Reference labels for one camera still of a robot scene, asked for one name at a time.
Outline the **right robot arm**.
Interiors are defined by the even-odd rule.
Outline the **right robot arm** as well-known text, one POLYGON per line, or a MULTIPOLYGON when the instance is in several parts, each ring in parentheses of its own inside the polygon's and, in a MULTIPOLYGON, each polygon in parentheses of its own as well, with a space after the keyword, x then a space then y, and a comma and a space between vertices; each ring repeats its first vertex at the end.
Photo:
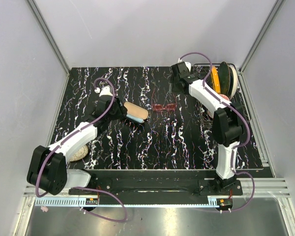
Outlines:
POLYGON ((241 137, 249 131, 243 107, 223 98, 199 74, 192 74, 190 63, 178 62, 171 70, 172 91, 196 98, 213 115, 212 136, 218 143, 218 163, 210 186, 217 194, 224 195, 236 184, 235 156, 241 137))

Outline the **light blue cleaning cloth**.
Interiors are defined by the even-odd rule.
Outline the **light blue cleaning cloth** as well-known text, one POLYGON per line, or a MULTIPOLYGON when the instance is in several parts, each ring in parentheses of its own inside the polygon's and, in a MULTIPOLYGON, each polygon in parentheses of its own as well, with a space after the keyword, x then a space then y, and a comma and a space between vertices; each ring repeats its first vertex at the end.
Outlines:
POLYGON ((126 118, 129 119, 129 120, 132 120, 133 122, 136 122, 136 123, 144 123, 145 122, 142 118, 138 118, 138 117, 135 117, 135 116, 130 115, 130 114, 127 114, 126 118))

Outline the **red sunglasses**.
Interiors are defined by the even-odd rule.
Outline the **red sunglasses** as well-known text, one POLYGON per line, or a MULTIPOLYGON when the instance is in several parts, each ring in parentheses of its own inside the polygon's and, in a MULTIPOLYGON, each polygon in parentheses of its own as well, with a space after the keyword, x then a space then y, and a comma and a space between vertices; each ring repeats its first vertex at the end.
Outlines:
POLYGON ((171 95, 174 98, 173 103, 168 103, 165 105, 157 104, 157 103, 154 103, 154 101, 153 101, 154 96, 155 96, 155 89, 153 89, 152 98, 151 98, 151 109, 156 112, 173 112, 173 111, 175 111, 177 109, 177 98, 175 97, 175 95, 173 93, 171 95))

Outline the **black glasses case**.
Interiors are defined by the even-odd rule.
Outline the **black glasses case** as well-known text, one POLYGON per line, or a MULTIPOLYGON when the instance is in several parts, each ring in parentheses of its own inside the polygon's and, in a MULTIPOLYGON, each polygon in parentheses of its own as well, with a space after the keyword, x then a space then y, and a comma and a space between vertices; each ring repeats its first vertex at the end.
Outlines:
POLYGON ((139 107, 133 103, 125 102, 124 107, 127 109, 127 114, 133 115, 138 118, 142 118, 144 121, 148 118, 149 112, 148 110, 139 107))

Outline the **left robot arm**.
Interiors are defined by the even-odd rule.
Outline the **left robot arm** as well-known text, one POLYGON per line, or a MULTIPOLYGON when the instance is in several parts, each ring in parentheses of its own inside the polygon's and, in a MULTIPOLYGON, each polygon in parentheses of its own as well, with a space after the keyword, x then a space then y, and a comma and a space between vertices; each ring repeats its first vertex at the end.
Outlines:
POLYGON ((37 197, 57 195, 64 188, 79 187, 90 195, 96 182, 86 170, 67 170, 67 163, 84 145, 100 136, 113 120, 124 118, 127 109, 119 98, 103 95, 93 114, 67 136, 48 147, 38 146, 31 158, 27 182, 35 186, 37 197))

